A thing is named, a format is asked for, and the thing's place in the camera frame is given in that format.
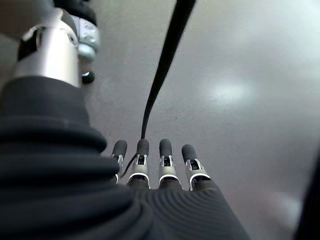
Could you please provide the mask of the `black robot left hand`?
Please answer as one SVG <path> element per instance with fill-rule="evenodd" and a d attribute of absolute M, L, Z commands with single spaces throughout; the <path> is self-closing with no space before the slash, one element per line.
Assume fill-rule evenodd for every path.
<path fill-rule="evenodd" d="M 21 41 L 16 69 L 0 94 L 0 237 L 3 240 L 246 240 L 248 234 L 201 165 L 181 153 L 189 181 L 175 172 L 172 145 L 159 144 L 159 186 L 150 188 L 142 137 L 127 184 L 119 170 L 127 144 L 110 157 L 89 123 L 81 92 L 79 35 L 64 8 L 12 1 L 2 33 Z"/>

